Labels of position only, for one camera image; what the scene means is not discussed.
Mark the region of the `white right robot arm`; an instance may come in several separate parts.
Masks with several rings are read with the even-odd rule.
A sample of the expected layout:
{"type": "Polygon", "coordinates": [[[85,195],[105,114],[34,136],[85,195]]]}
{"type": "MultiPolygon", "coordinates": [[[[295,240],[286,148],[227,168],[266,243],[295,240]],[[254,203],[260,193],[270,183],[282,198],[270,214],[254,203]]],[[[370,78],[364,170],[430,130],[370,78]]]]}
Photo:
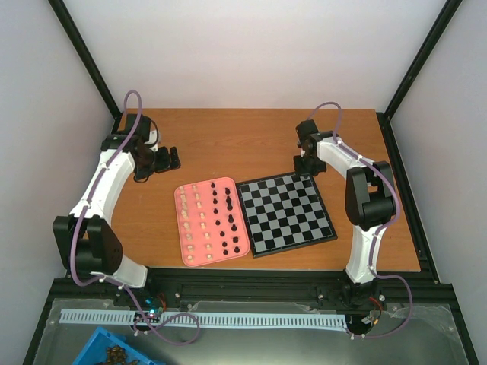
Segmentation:
{"type": "Polygon", "coordinates": [[[368,302],[377,287],[377,260],[387,225],[396,217],[399,199],[386,161],[375,162],[351,149],[335,132],[320,132],[312,119],[296,126],[301,153],[297,173],[317,176],[332,167],[345,179],[345,212],[352,224],[352,246],[340,288],[345,306],[368,302]]]}

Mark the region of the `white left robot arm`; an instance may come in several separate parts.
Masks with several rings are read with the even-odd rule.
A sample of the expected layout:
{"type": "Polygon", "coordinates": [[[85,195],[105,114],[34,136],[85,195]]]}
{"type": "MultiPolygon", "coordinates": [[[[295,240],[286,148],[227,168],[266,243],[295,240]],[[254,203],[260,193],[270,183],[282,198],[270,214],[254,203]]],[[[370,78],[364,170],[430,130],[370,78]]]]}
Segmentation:
{"type": "Polygon", "coordinates": [[[114,208],[129,177],[137,183],[155,173],[180,168],[175,147],[161,147],[161,134],[149,117],[130,113],[124,129],[102,142],[97,169],[83,196],[66,216],[53,222],[53,233],[62,264],[77,283],[110,281],[132,288],[132,298],[150,306],[158,297],[158,286],[147,279],[146,266],[123,252],[111,227],[114,208]]]}

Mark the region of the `black and white chessboard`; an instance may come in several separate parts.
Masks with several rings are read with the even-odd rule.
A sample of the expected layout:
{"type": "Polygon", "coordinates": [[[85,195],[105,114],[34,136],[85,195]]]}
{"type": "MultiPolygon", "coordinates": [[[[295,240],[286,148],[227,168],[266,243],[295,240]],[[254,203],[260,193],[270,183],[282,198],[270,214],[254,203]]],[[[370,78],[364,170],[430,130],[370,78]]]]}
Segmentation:
{"type": "Polygon", "coordinates": [[[310,174],[239,182],[237,193],[254,258],[338,238],[310,174]]]}

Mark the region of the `pink plastic tray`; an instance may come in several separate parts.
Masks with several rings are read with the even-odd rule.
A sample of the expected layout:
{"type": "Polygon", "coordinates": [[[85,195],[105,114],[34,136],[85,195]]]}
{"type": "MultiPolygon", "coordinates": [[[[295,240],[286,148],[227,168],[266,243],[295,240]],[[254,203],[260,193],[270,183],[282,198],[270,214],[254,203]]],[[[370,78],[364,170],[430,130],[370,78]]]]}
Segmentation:
{"type": "Polygon", "coordinates": [[[181,192],[180,186],[178,186],[174,191],[174,201],[180,251],[184,265],[194,268],[244,257],[250,251],[250,240],[235,181],[230,177],[220,177],[182,186],[184,186],[185,192],[181,192]],[[216,184],[214,189],[211,188],[211,183],[216,184]],[[197,191],[193,190],[193,185],[197,186],[197,191]],[[231,193],[225,194],[225,188],[229,188],[231,193]],[[216,190],[218,195],[213,196],[213,190],[216,190]],[[200,200],[196,200],[196,193],[200,195],[200,200]],[[181,195],[186,196],[184,203],[187,204],[188,219],[184,219],[182,216],[181,195]],[[228,195],[232,199],[232,211],[227,209],[228,195]],[[212,202],[214,198],[218,200],[216,205],[212,202]],[[201,202],[202,208],[197,208],[197,202],[201,202]],[[218,214],[213,213],[214,208],[219,209],[218,214]],[[200,213],[205,214],[205,219],[200,218],[200,213]],[[234,217],[232,224],[228,222],[230,214],[234,217]],[[220,225],[215,224],[217,220],[221,221],[220,225]],[[189,231],[183,227],[184,222],[189,223],[189,231]],[[233,224],[237,225],[235,232],[231,230],[233,224]],[[238,243],[232,241],[235,236],[239,237],[238,243]],[[240,248],[239,253],[234,252],[235,247],[240,248]]]}

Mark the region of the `blue plastic bin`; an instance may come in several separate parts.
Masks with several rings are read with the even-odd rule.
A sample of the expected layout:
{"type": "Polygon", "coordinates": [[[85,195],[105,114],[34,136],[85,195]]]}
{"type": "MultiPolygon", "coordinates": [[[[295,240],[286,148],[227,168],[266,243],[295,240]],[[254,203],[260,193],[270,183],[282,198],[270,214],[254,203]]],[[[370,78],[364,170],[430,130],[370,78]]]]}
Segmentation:
{"type": "Polygon", "coordinates": [[[126,336],[98,327],[73,364],[164,364],[150,359],[126,342],[126,336]]]}

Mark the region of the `black aluminium frame base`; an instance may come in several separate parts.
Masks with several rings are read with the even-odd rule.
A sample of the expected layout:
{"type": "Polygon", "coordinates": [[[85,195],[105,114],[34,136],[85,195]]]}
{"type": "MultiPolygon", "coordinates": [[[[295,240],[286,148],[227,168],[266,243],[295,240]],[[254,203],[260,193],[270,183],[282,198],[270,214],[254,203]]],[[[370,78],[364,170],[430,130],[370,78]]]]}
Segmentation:
{"type": "MultiPolygon", "coordinates": [[[[456,294],[450,284],[440,282],[425,231],[412,196],[403,161],[390,125],[389,113],[378,113],[385,148],[390,159],[396,187],[405,202],[402,215],[406,219],[415,253],[420,264],[419,272],[404,272],[404,278],[412,289],[415,306],[422,304],[447,304],[452,311],[454,333],[460,337],[460,346],[469,364],[479,362],[470,339],[456,294]]],[[[157,284],[162,287],[172,284],[182,294],[181,302],[191,300],[216,300],[219,303],[252,300],[264,303],[304,302],[318,304],[318,291],[329,291],[332,281],[341,278],[337,271],[282,271],[261,269],[171,269],[157,268],[154,271],[157,284]]],[[[41,363],[45,346],[41,341],[49,334],[48,315],[54,304],[63,300],[102,300],[114,297],[114,290],[97,285],[93,289],[77,289],[66,278],[56,279],[46,300],[37,329],[24,359],[25,364],[41,363]]]]}

